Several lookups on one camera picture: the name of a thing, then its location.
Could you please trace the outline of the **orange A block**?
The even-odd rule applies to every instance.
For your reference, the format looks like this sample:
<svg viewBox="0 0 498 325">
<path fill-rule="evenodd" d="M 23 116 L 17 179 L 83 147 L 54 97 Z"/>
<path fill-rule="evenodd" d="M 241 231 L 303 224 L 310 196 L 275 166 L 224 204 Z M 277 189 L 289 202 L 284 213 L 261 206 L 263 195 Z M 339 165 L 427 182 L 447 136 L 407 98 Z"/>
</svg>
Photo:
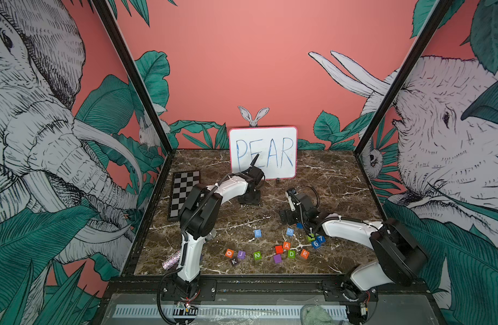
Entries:
<svg viewBox="0 0 498 325">
<path fill-rule="evenodd" d="M 290 242 L 284 242 L 282 246 L 283 246 L 283 249 L 285 251 L 289 251 L 291 249 L 291 243 Z"/>
</svg>

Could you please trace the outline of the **orange R block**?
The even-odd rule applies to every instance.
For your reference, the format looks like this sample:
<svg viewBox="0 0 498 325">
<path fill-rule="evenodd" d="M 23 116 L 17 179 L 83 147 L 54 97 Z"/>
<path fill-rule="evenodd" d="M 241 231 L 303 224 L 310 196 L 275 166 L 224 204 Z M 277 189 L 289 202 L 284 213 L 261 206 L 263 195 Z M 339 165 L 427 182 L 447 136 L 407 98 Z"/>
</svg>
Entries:
<svg viewBox="0 0 498 325">
<path fill-rule="evenodd" d="M 303 259 L 308 259 L 309 256 L 310 256 L 310 252 L 308 252 L 307 250 L 303 249 L 300 253 L 300 256 L 303 258 Z"/>
</svg>

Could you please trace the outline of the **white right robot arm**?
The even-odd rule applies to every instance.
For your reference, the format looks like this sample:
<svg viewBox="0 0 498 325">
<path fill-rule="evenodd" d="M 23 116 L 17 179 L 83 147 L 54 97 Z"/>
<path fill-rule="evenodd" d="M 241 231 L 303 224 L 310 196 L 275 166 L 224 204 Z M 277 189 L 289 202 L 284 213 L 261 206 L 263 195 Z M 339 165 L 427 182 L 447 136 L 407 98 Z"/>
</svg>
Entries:
<svg viewBox="0 0 498 325">
<path fill-rule="evenodd" d="M 429 255 L 409 230 L 396 219 L 366 222 L 325 213 L 309 196 L 294 188 L 286 191 L 289 208 L 280 211 L 282 222 L 299 223 L 314 244 L 328 237 L 341 238 L 372 249 L 376 259 L 353 268 L 339 284 L 349 301 L 384 284 L 408 287 L 429 260 Z"/>
</svg>

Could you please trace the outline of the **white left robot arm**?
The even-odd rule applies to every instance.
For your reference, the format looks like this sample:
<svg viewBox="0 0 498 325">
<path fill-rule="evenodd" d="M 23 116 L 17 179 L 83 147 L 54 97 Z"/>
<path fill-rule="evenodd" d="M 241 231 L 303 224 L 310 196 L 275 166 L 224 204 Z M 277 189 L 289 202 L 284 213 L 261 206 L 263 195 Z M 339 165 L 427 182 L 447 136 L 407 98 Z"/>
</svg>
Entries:
<svg viewBox="0 0 498 325">
<path fill-rule="evenodd" d="M 179 211 L 181 254 L 177 277 L 185 284 L 200 275 L 200 256 L 206 237 L 211 233 L 223 203 L 237 199 L 240 204 L 260 203 L 259 184 L 264 172 L 250 166 L 238 173 L 229 173 L 217 183 L 195 185 Z"/>
</svg>

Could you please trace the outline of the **blue 7 block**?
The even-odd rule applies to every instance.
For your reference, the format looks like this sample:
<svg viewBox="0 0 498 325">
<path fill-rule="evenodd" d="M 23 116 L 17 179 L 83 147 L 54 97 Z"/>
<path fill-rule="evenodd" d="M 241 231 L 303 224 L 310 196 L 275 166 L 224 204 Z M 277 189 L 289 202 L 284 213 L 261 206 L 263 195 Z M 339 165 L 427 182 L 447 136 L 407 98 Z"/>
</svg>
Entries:
<svg viewBox="0 0 498 325">
<path fill-rule="evenodd" d="M 319 244 L 324 244 L 326 242 L 326 238 L 322 235 L 319 235 L 317 236 L 317 241 L 319 242 Z"/>
</svg>

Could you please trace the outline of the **blue 6 block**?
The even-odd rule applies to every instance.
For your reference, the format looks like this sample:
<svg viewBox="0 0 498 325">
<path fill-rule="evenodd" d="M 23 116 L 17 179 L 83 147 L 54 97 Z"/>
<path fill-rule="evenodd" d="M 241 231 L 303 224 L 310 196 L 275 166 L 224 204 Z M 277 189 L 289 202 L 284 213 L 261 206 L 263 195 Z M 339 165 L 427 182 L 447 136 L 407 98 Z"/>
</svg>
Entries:
<svg viewBox="0 0 498 325">
<path fill-rule="evenodd" d="M 311 243 L 311 246 L 314 248 L 314 249 L 319 249 L 319 247 L 321 246 L 320 243 L 317 241 L 317 240 L 314 240 L 312 243 Z"/>
</svg>

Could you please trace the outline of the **pink framed whiteboard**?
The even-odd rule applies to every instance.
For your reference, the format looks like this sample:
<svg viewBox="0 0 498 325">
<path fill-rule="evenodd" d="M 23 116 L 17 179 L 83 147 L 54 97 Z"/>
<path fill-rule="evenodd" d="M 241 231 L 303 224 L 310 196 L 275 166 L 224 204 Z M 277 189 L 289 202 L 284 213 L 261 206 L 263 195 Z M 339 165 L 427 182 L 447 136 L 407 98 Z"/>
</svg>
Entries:
<svg viewBox="0 0 498 325">
<path fill-rule="evenodd" d="M 229 132 L 231 170 L 244 171 L 253 163 L 268 180 L 296 177 L 296 127 L 250 127 Z"/>
</svg>

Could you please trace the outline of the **red block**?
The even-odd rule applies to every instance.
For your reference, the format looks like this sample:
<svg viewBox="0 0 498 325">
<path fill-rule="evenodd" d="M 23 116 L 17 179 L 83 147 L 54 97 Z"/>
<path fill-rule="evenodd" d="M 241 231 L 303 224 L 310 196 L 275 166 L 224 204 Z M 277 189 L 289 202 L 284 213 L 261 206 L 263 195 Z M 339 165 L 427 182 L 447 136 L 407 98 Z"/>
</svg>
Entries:
<svg viewBox="0 0 498 325">
<path fill-rule="evenodd" d="M 277 245 L 275 246 L 275 251 L 276 251 L 276 254 L 277 255 L 281 255 L 284 253 L 284 249 L 283 249 L 283 246 L 282 245 Z"/>
</svg>

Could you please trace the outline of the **green 2 block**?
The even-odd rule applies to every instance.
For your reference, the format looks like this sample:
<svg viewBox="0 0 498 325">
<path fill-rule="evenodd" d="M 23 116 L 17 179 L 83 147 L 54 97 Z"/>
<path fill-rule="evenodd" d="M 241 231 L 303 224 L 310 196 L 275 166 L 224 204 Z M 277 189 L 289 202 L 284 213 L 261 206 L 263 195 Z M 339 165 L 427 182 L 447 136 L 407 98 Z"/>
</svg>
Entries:
<svg viewBox="0 0 498 325">
<path fill-rule="evenodd" d="M 255 261 L 262 260 L 262 254 L 261 254 L 261 252 L 260 252 L 260 251 L 254 252 L 254 253 L 253 253 L 253 257 L 254 257 L 254 260 L 255 260 Z"/>
</svg>

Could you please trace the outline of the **black white checkerboard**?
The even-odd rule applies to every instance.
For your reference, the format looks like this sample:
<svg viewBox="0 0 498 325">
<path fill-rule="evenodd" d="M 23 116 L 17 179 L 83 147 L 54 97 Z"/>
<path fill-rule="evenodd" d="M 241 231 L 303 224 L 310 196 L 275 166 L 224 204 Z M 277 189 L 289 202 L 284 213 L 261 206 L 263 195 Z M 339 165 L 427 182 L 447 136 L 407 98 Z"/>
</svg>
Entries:
<svg viewBox="0 0 498 325">
<path fill-rule="evenodd" d="M 184 205 L 192 188 L 200 182 L 200 171 L 178 171 L 173 173 L 169 197 L 169 222 L 179 220 L 179 211 Z"/>
</svg>

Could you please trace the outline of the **orange O block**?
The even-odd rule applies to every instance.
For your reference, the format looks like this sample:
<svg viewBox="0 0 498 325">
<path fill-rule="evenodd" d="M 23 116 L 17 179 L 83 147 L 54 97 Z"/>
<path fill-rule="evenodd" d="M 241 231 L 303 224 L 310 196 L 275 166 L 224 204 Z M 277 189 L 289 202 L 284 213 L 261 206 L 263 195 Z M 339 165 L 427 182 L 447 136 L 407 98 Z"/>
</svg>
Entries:
<svg viewBox="0 0 498 325">
<path fill-rule="evenodd" d="M 235 252 L 231 249 L 227 249 L 226 252 L 225 252 L 225 256 L 232 259 L 235 257 Z"/>
</svg>

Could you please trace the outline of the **green cloth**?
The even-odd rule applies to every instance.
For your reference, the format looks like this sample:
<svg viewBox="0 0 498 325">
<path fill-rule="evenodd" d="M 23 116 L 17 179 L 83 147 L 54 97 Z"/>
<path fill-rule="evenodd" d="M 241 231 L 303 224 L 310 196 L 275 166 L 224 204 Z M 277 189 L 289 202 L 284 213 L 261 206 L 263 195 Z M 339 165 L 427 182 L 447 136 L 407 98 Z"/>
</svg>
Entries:
<svg viewBox="0 0 498 325">
<path fill-rule="evenodd" d="M 343 320 L 334 320 L 326 310 L 319 305 L 305 305 L 300 310 L 300 322 L 302 325 L 337 325 L 344 324 Z"/>
</svg>

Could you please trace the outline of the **glitter toy microphone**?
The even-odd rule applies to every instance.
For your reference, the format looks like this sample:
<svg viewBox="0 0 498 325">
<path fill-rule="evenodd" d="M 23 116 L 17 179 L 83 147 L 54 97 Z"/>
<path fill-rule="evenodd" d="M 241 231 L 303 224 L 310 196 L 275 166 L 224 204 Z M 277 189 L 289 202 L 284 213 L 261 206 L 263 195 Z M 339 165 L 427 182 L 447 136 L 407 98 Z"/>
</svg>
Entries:
<svg viewBox="0 0 498 325">
<path fill-rule="evenodd" d="M 205 242 L 212 241 L 216 237 L 216 234 L 211 232 L 205 239 Z M 173 253 L 170 257 L 168 257 L 163 263 L 162 268 L 164 271 L 168 271 L 177 265 L 180 261 L 181 251 L 177 251 Z"/>
</svg>

